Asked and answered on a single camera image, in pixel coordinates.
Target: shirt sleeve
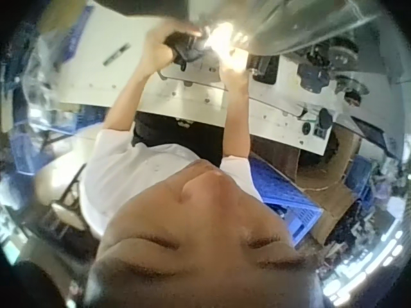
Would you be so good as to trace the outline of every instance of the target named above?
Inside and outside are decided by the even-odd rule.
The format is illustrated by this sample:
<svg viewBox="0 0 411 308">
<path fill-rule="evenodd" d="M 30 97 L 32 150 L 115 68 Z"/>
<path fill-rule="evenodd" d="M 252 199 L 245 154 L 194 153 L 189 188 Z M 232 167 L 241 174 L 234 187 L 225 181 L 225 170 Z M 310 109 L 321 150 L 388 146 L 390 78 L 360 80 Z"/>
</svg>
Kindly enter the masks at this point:
<svg viewBox="0 0 411 308">
<path fill-rule="evenodd" d="M 131 132 L 101 130 L 96 138 L 91 161 L 125 153 L 132 147 L 132 137 Z"/>
<path fill-rule="evenodd" d="M 252 181 L 250 162 L 247 158 L 224 157 L 220 169 L 231 176 L 247 194 L 263 201 Z"/>
</svg>

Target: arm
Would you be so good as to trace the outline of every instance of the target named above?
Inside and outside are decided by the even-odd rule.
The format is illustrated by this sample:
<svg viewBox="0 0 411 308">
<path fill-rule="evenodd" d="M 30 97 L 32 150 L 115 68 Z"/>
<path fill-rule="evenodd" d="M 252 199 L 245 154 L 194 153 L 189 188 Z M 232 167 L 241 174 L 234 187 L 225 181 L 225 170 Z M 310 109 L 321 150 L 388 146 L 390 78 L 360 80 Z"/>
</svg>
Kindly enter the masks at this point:
<svg viewBox="0 0 411 308">
<path fill-rule="evenodd" d="M 249 74 L 222 66 L 220 76 L 228 90 L 227 118 L 223 136 L 223 156 L 248 158 L 249 131 Z"/>
<path fill-rule="evenodd" d="M 103 124 L 104 129 L 122 132 L 131 129 L 141 95 L 149 77 L 164 69 L 174 59 L 173 51 L 164 45 L 166 38 L 174 32 L 201 35 L 192 25 L 173 19 L 168 19 L 159 27 L 148 32 L 140 63 L 108 112 Z"/>
</svg>

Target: dark trousers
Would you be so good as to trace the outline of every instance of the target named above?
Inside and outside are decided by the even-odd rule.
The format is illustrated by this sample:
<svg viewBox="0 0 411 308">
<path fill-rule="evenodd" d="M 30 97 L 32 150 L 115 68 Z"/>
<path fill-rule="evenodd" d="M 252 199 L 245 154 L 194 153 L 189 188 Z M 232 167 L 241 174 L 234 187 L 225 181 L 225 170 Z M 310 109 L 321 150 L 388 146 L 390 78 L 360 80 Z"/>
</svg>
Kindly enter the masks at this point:
<svg viewBox="0 0 411 308">
<path fill-rule="evenodd" d="M 186 128 L 179 126 L 173 117 L 138 112 L 133 145 L 138 142 L 147 146 L 180 144 L 219 167 L 223 154 L 223 128 L 203 123 L 193 123 Z"/>
</svg>

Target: closed eye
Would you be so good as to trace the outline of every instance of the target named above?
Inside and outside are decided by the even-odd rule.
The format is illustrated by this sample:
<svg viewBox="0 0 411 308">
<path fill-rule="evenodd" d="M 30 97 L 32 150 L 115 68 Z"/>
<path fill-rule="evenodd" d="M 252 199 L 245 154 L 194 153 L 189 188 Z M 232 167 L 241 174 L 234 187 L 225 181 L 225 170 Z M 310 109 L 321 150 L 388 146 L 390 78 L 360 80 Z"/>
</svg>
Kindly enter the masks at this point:
<svg viewBox="0 0 411 308">
<path fill-rule="evenodd" d="M 171 250 L 178 250 L 180 248 L 179 243 L 175 243 L 168 239 L 163 239 L 162 237 L 157 237 L 155 235 L 140 235 L 139 239 L 144 239 L 145 241 L 149 241 L 151 243 L 157 244 L 161 247 L 171 249 Z"/>
<path fill-rule="evenodd" d="M 271 243 L 278 242 L 278 241 L 280 241 L 279 236 L 266 237 L 262 239 L 257 239 L 255 241 L 251 241 L 248 243 L 248 246 L 251 249 L 259 249 L 259 248 L 262 248 L 264 246 L 267 246 Z"/>
</svg>

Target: workbench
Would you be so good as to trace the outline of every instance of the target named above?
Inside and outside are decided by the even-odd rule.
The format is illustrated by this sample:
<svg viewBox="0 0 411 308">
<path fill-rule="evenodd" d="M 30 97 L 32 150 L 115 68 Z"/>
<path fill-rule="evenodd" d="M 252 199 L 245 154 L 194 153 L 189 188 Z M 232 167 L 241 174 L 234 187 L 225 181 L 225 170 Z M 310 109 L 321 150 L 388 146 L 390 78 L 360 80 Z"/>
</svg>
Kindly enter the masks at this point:
<svg viewBox="0 0 411 308">
<path fill-rule="evenodd" d="M 139 62 L 146 32 L 159 22 L 161 19 L 157 17 L 125 17 L 95 4 L 75 56 L 61 68 L 58 90 L 61 102 L 111 107 Z M 104 66 L 103 62 L 126 43 L 131 47 Z M 322 155 L 329 131 L 320 138 L 313 134 L 314 124 L 308 135 L 303 134 L 302 126 L 305 121 L 314 123 L 316 112 L 322 107 L 337 110 L 337 99 L 330 99 L 331 88 L 323 89 L 321 94 L 303 90 L 296 74 L 297 64 L 285 57 L 280 58 L 279 70 L 275 86 L 251 80 L 250 133 Z M 187 84 L 173 78 L 162 80 L 155 74 L 144 90 L 139 110 L 224 126 L 226 94 L 218 82 Z M 304 109 L 301 101 L 313 106 L 304 119 L 297 118 Z"/>
</svg>

